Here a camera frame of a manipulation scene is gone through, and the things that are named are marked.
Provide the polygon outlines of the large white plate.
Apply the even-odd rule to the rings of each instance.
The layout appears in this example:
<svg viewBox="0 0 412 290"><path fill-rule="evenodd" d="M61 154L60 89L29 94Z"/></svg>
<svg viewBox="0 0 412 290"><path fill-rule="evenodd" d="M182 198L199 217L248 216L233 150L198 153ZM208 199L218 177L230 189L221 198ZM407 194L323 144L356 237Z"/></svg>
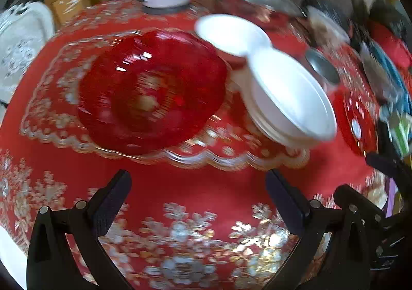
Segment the large white plate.
<svg viewBox="0 0 412 290"><path fill-rule="evenodd" d="M256 50L246 61L238 81L242 100L266 137L291 148L314 148L336 137L331 102L300 62L273 47Z"/></svg>

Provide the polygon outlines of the red glass flower plate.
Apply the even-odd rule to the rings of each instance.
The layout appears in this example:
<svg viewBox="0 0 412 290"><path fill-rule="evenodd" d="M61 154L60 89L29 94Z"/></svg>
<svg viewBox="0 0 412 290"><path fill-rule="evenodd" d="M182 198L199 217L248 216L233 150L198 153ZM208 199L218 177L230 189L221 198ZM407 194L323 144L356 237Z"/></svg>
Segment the red glass flower plate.
<svg viewBox="0 0 412 290"><path fill-rule="evenodd" d="M78 117L91 140L145 155L200 132L226 99L228 64L185 31L129 36L103 52L78 85Z"/></svg>

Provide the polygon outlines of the small white bowl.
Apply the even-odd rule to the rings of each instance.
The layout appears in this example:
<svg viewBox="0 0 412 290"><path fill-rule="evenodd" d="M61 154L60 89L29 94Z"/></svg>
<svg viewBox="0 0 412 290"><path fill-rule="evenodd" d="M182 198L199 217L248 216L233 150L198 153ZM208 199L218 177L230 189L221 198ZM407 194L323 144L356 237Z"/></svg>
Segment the small white bowl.
<svg viewBox="0 0 412 290"><path fill-rule="evenodd" d="M272 49L270 37L258 25L244 18L212 14L199 18L196 35L213 45L230 63L244 63L259 50Z"/></svg>

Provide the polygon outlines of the red plate with sticker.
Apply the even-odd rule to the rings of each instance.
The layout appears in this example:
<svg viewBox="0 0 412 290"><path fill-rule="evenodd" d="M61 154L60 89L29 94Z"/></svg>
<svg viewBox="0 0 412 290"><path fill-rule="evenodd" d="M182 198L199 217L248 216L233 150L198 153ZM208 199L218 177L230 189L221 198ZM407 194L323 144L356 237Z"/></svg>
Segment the red plate with sticker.
<svg viewBox="0 0 412 290"><path fill-rule="evenodd" d="M375 120L362 102L362 97L347 90L338 90L332 101L337 126L355 155L377 152L378 137Z"/></svg>

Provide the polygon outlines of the clear plastic bag package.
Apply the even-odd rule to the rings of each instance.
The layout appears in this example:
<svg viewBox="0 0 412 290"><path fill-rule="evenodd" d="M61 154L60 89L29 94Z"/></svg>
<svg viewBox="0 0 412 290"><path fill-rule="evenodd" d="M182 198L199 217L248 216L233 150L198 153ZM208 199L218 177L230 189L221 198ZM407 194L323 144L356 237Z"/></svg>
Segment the clear plastic bag package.
<svg viewBox="0 0 412 290"><path fill-rule="evenodd" d="M374 40L362 41L360 58L372 93L380 105L411 114L411 96L392 60Z"/></svg>

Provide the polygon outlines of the red floral tablecloth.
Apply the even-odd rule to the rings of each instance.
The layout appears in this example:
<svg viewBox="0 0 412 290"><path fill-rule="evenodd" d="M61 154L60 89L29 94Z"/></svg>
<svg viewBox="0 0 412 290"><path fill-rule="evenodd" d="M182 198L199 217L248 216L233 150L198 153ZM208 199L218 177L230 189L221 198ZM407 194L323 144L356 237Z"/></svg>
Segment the red floral tablecloth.
<svg viewBox="0 0 412 290"><path fill-rule="evenodd" d="M221 110L180 144L125 157L95 143L77 105L96 57L127 36L192 31L209 11L207 0L176 15L105 2L80 11L42 48L1 126L1 226L23 252L40 207L89 199L120 169L131 173L132 189L101 242L136 289L263 287L295 243L265 190L268 169L326 207L344 183L385 205L384 175L344 133L314 149L282 146L257 129L233 84Z"/></svg>

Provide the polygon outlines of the clear plastic food container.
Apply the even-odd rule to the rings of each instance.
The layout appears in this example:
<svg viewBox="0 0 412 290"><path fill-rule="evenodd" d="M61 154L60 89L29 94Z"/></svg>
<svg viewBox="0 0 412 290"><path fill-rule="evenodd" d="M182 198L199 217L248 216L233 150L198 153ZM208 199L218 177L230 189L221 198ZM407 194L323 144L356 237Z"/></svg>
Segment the clear plastic food container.
<svg viewBox="0 0 412 290"><path fill-rule="evenodd" d="M306 14L317 45L340 46L342 43L350 43L348 33L324 12L308 6Z"/></svg>

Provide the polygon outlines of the black plastic bag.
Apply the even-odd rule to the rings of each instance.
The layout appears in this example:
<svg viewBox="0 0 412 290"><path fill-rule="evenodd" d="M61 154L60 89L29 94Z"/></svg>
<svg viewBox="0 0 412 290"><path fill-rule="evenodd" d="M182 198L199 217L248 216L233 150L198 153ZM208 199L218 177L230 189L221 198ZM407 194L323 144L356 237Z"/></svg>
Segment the black plastic bag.
<svg viewBox="0 0 412 290"><path fill-rule="evenodd" d="M385 0L374 0L370 8L370 19L387 27L397 38L408 40L411 33L410 22Z"/></svg>

